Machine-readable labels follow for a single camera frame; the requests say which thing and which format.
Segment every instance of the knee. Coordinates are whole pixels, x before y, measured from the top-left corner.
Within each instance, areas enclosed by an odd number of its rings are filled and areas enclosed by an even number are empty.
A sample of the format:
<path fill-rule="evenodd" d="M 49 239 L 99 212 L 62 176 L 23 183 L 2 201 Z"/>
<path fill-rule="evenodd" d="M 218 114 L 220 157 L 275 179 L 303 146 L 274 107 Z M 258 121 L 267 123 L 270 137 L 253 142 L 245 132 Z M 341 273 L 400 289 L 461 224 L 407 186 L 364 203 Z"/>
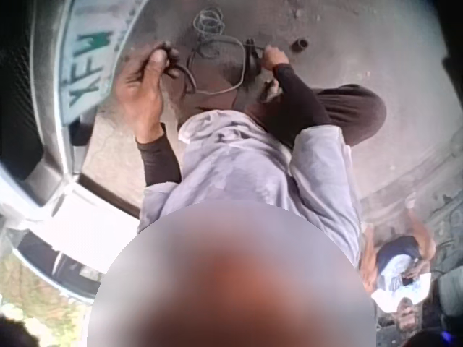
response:
<path fill-rule="evenodd" d="M 368 117 L 368 129 L 370 132 L 375 134 L 379 131 L 379 129 L 381 129 L 386 121 L 386 104 L 382 98 L 371 91 L 366 102 L 368 103 L 367 107 L 370 110 Z"/>

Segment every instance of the concrete ground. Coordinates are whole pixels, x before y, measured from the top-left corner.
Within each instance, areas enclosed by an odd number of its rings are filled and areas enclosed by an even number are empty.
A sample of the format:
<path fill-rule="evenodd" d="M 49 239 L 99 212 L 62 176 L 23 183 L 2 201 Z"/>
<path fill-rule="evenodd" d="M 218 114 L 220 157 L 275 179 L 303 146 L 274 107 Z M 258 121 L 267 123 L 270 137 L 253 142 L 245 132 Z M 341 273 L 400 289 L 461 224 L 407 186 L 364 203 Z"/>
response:
<path fill-rule="evenodd" d="M 287 53 L 295 39 L 308 38 L 309 48 L 289 58 L 311 87 L 357 83 L 385 100 L 383 128 L 352 149 L 364 219 L 377 225 L 377 244 L 406 232 L 403 199 L 413 191 L 417 212 L 436 239 L 462 241 L 461 212 L 455 212 L 463 190 L 462 107 L 443 67 L 448 51 L 438 15 L 427 1 L 150 1 L 125 53 L 153 40 L 184 43 L 195 15 L 211 4 L 224 13 L 227 35 Z M 163 120 L 182 162 L 184 146 L 169 104 Z M 100 109 L 84 173 L 140 206 L 142 163 L 113 99 Z M 439 256 L 437 265 L 448 270 L 461 256 L 448 262 Z"/>

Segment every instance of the man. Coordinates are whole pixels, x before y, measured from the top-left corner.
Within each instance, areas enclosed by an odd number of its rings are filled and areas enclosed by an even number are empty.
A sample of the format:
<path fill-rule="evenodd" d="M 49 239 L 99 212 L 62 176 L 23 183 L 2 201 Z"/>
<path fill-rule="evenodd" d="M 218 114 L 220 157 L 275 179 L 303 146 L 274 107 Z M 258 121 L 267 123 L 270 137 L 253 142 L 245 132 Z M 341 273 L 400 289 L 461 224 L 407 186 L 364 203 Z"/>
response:
<path fill-rule="evenodd" d="M 179 52 L 170 43 L 146 47 L 127 62 L 116 81 L 116 96 L 145 168 L 139 230 L 205 200 L 254 200 L 310 221 L 357 266 L 360 218 L 349 146 L 381 128 L 383 101 L 357 85 L 315 94 L 295 74 L 285 53 L 268 46 L 262 64 L 283 90 L 281 112 L 254 112 L 251 106 L 245 114 L 231 111 L 230 104 L 191 117 L 179 130 L 180 140 L 187 143 L 181 173 L 160 123 L 161 77 L 177 77 L 178 61 Z"/>
<path fill-rule="evenodd" d="M 436 243 L 429 230 L 417 218 L 415 198 L 407 198 L 405 207 L 412 224 L 411 236 L 400 236 L 378 251 L 373 243 L 373 227 L 365 230 L 365 252 L 360 272 L 365 290 L 385 313 L 394 313 L 400 330 L 416 326 L 414 306 L 430 291 L 430 261 Z"/>

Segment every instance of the small black object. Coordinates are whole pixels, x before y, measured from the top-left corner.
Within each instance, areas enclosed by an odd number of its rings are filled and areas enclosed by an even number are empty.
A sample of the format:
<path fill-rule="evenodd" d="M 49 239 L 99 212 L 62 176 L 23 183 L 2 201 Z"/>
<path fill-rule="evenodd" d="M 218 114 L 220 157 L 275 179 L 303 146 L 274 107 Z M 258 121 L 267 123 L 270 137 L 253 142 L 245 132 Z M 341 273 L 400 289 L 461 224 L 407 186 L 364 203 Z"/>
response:
<path fill-rule="evenodd" d="M 291 45 L 291 49 L 294 52 L 302 52 L 304 51 L 307 47 L 309 46 L 309 41 L 307 41 L 305 38 L 298 38 L 293 44 Z"/>
<path fill-rule="evenodd" d="M 254 82 L 254 79 L 262 72 L 262 65 L 258 52 L 255 50 L 254 39 L 248 38 L 245 41 L 246 65 L 245 65 L 245 83 Z"/>

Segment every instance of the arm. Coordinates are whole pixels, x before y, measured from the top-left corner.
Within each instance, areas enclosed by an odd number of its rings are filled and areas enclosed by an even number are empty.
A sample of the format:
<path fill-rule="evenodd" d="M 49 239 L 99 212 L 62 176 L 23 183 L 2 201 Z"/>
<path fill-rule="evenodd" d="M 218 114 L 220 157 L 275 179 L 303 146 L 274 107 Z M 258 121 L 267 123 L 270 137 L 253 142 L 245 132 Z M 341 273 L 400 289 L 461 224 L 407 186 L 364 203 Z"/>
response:
<path fill-rule="evenodd" d="M 319 125 L 331 124 L 325 107 L 315 93 L 296 75 L 290 64 L 278 64 L 273 68 L 273 75 L 284 92 L 284 104 L 291 116 L 294 133 Z"/>
<path fill-rule="evenodd" d="M 360 262 L 360 275 L 362 276 L 363 286 L 367 293 L 371 294 L 375 290 L 378 268 L 376 266 L 376 251 L 373 243 L 373 227 L 367 226 L 365 235 L 365 251 Z"/>
<path fill-rule="evenodd" d="M 176 77 L 169 70 L 178 60 L 178 51 L 170 43 L 146 46 L 136 51 L 116 81 L 116 96 L 132 127 L 140 150 L 147 186 L 181 181 L 180 168 L 160 123 L 163 111 L 161 76 Z"/>
<path fill-rule="evenodd" d="M 357 267 L 360 218 L 348 147 L 341 129 L 331 120 L 314 92 L 294 73 L 286 55 L 267 47 L 263 67 L 274 72 L 289 107 L 285 122 L 298 134 L 290 173 L 294 178 L 307 214 L 319 220 L 317 226 Z"/>
<path fill-rule="evenodd" d="M 418 219 L 413 209 L 407 209 L 407 214 L 412 221 L 413 236 L 417 240 L 420 254 L 423 260 L 431 261 L 436 254 L 436 243 L 428 228 Z"/>
<path fill-rule="evenodd" d="M 179 162 L 167 140 L 165 126 L 161 126 L 164 134 L 157 140 L 146 144 L 137 143 L 147 187 L 164 182 L 180 183 L 182 180 Z"/>

